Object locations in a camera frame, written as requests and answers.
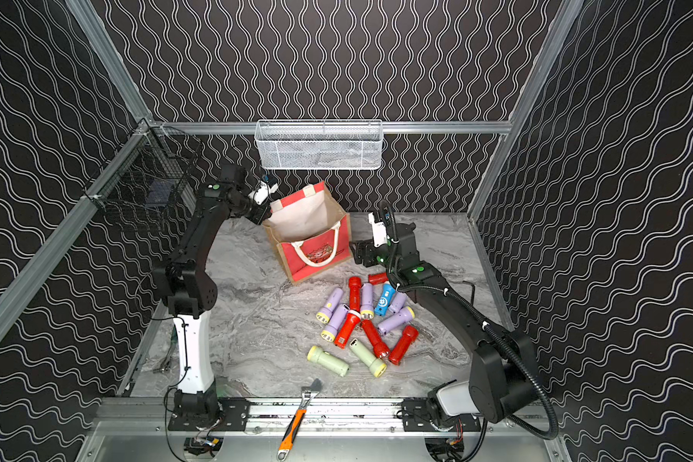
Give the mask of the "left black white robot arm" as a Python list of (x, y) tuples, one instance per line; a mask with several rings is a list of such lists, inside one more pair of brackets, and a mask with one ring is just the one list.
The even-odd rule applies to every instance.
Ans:
[(206, 273), (208, 257), (221, 225), (245, 218), (257, 225), (269, 216), (271, 195), (278, 190), (270, 175), (256, 188), (245, 184), (242, 167), (228, 165), (218, 179), (196, 194), (192, 218), (179, 245), (152, 271), (156, 296), (175, 326), (179, 377), (165, 393), (172, 404), (169, 429), (209, 429), (222, 419), (210, 359), (211, 311), (217, 303), (217, 283)]

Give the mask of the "red jute Christmas tote bag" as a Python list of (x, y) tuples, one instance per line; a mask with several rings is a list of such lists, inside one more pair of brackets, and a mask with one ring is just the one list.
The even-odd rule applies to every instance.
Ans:
[(263, 227), (294, 285), (351, 257), (350, 215), (323, 182), (273, 201)]

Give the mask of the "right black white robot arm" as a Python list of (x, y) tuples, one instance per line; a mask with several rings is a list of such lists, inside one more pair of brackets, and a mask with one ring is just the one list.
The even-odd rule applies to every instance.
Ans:
[(540, 379), (531, 339), (483, 315), (423, 260), (415, 223), (399, 223), (388, 200), (381, 200), (372, 215), (385, 228), (386, 238), (380, 244), (350, 242), (355, 262), (384, 267), (391, 286), (427, 309), (460, 342), (471, 358), (466, 402), (490, 423), (507, 419), (538, 438), (555, 439), (560, 424)]

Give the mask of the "red flashlight top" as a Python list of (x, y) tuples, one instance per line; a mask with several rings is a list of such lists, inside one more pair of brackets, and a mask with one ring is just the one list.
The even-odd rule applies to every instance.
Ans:
[(375, 273), (375, 275), (369, 275), (367, 280), (369, 281), (369, 284), (372, 285), (384, 284), (389, 281), (386, 273)]

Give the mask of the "blue white flashlight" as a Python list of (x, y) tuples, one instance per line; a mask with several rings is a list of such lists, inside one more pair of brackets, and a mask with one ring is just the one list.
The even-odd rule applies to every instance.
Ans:
[(374, 313), (377, 316), (384, 317), (387, 314), (395, 294), (396, 289), (389, 282), (385, 282), (376, 307), (374, 308)]

